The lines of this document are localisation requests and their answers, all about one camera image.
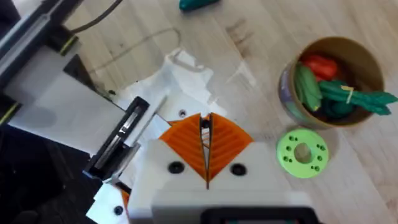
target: black cable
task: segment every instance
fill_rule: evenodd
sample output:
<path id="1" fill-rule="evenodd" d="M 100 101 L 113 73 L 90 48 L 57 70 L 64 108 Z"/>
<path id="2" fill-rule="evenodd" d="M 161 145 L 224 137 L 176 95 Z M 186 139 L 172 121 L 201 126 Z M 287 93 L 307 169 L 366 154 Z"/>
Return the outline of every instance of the black cable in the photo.
<path id="1" fill-rule="evenodd" d="M 115 0 L 115 2 L 112 3 L 112 5 L 107 10 L 105 10 L 101 15 L 99 15 L 97 18 L 95 18 L 94 20 L 92 20 L 91 22 L 89 22 L 87 24 L 82 25 L 81 27 L 77 27 L 76 29 L 71 30 L 71 32 L 74 33 L 74 34 L 77 34 L 77 33 L 81 32 L 81 31 L 87 30 L 90 27 L 92 27 L 92 26 L 96 25 L 97 23 L 101 22 L 103 19 L 105 19 L 105 17 L 107 17 L 109 14 L 111 14 L 111 12 L 113 12 L 114 9 L 116 9 L 116 7 L 118 5 L 120 5 L 120 3 L 122 1 L 123 0 Z"/>

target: green toy vegetable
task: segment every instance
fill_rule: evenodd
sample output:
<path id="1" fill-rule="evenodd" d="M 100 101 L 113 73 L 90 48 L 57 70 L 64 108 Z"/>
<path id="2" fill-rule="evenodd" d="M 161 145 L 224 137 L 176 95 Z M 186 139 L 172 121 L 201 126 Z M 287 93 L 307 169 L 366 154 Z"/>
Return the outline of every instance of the green toy vegetable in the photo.
<path id="1" fill-rule="evenodd" d="M 180 10 L 188 12 L 218 1 L 219 0 L 180 0 Z"/>
<path id="2" fill-rule="evenodd" d="M 294 83 L 298 99 L 311 111 L 318 110 L 321 107 L 322 94 L 313 72 L 298 63 Z"/>
<path id="3" fill-rule="evenodd" d="M 348 86 L 341 84 L 341 81 L 320 81 L 319 87 L 324 98 L 347 104 L 362 106 L 364 109 L 379 114 L 389 115 L 390 110 L 386 107 L 389 103 L 398 101 L 394 95 L 383 91 L 374 91 L 372 93 L 361 93 L 354 91 Z"/>

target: hole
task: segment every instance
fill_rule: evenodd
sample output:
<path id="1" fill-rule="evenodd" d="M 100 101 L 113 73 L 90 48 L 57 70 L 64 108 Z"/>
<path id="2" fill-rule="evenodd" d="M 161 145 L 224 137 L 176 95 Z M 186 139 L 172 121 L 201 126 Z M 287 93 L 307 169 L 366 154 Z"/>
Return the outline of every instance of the hole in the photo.
<path id="1" fill-rule="evenodd" d="M 121 215 L 122 213 L 123 213 L 123 207 L 122 206 L 116 206 L 114 209 L 113 209 L 113 212 L 116 214 L 116 215 Z"/>
<path id="2" fill-rule="evenodd" d="M 175 161 L 169 164 L 168 170 L 171 174 L 181 174 L 184 171 L 184 164 L 179 161 Z"/>
<path id="3" fill-rule="evenodd" d="M 246 167 L 243 164 L 233 164 L 231 166 L 231 173 L 238 177 L 246 175 Z"/>
<path id="4" fill-rule="evenodd" d="M 312 161 L 311 149 L 305 143 L 298 144 L 294 149 L 294 157 L 302 164 L 308 164 Z"/>
<path id="5" fill-rule="evenodd" d="M 187 112 L 185 110 L 180 110 L 178 112 L 178 115 L 180 116 L 180 118 L 184 118 L 187 115 Z"/>

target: orange plastic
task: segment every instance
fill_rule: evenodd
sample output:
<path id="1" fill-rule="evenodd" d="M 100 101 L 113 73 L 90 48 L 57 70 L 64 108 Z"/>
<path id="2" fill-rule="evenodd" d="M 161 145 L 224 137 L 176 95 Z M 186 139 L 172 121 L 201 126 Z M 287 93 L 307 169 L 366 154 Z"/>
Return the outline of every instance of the orange plastic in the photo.
<path id="1" fill-rule="evenodd" d="M 207 180 L 200 122 L 200 114 L 185 118 L 173 124 L 159 139 L 166 142 L 201 177 Z"/>
<path id="2" fill-rule="evenodd" d="M 218 114 L 212 113 L 210 121 L 208 182 L 253 142 L 253 138 L 238 125 Z"/>

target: toy vegetable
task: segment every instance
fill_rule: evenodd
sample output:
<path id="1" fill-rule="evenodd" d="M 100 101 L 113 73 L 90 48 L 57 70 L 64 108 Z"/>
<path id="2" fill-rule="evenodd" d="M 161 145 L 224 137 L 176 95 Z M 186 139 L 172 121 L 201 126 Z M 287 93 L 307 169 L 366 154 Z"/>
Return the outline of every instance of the toy vegetable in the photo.
<path id="1" fill-rule="evenodd" d="M 364 109 L 379 115 L 391 114 L 386 105 L 398 101 L 398 98 L 394 95 L 383 91 L 372 93 L 354 91 L 352 87 L 341 85 L 339 80 L 320 81 L 318 84 L 324 98 L 362 106 Z"/>
<path id="2" fill-rule="evenodd" d="M 319 80 L 332 80 L 337 74 L 337 63 L 319 55 L 305 57 L 303 64 L 310 68 Z"/>
<path id="3" fill-rule="evenodd" d="M 311 111 L 321 107 L 322 94 L 313 72 L 306 66 L 298 63 L 295 70 L 294 84 L 298 100 Z"/>

